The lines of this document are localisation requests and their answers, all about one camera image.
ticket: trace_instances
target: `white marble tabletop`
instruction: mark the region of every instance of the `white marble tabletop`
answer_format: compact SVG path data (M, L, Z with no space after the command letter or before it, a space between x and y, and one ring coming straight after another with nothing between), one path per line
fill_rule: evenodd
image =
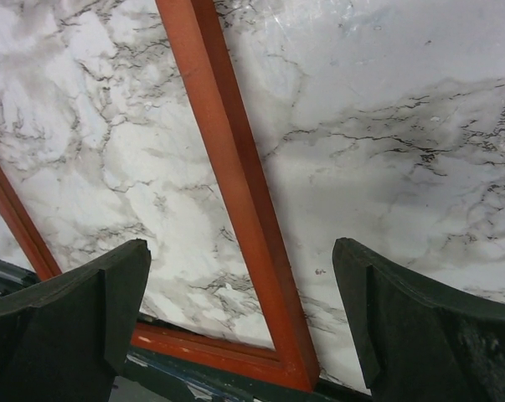
M215 3L323 376L338 237L505 302L505 0ZM141 237L144 312L271 346L153 0L0 1L0 162L63 270Z

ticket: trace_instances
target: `wooden frame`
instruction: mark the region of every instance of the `wooden frame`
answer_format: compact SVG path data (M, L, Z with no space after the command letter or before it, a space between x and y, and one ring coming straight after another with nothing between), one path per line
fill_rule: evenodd
M213 0L156 0L275 351L137 324L132 344L311 391L317 356ZM0 168L0 213L43 280L59 275Z

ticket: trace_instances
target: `marble table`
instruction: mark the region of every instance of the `marble table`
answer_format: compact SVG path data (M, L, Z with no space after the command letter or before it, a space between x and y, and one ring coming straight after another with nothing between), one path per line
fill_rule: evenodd
M215 3L323 377L338 237L505 302L505 0ZM63 270L141 237L144 312L272 347L153 1L0 2L0 162Z

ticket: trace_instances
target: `reddish-brown wooden frame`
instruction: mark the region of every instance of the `reddish-brown wooden frame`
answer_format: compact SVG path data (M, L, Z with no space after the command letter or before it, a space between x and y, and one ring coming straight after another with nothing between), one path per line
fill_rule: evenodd
M286 249L213 0L156 0L275 351L137 324L132 344L274 384L319 376ZM0 168L0 214L39 277L60 274Z

